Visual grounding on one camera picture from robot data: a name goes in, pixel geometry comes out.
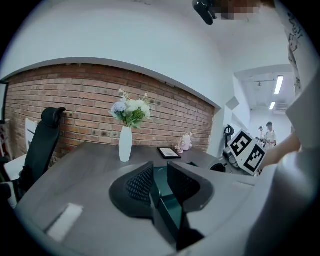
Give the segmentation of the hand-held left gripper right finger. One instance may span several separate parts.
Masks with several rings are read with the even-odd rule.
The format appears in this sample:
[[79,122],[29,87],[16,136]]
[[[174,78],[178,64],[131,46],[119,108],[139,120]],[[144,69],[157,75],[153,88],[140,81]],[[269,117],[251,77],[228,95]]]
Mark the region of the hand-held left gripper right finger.
[[172,161],[167,163],[167,183],[182,208],[176,250],[182,251],[205,238],[191,228],[187,214],[199,212],[210,202],[214,187],[210,181]]

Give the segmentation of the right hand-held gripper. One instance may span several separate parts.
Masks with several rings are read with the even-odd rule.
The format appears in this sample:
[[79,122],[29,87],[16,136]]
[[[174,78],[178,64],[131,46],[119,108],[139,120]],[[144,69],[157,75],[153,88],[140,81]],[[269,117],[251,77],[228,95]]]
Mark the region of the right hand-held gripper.
[[223,157],[236,169],[241,169],[248,175],[255,176],[267,151],[241,129],[235,137],[229,140],[222,151]]

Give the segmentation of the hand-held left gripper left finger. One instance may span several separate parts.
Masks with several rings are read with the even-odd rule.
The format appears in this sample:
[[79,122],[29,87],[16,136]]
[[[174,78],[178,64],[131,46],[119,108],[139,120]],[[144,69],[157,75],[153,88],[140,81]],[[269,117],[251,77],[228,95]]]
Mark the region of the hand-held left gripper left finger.
[[115,180],[109,188],[110,200],[128,217],[152,218],[153,183],[154,163],[149,161]]

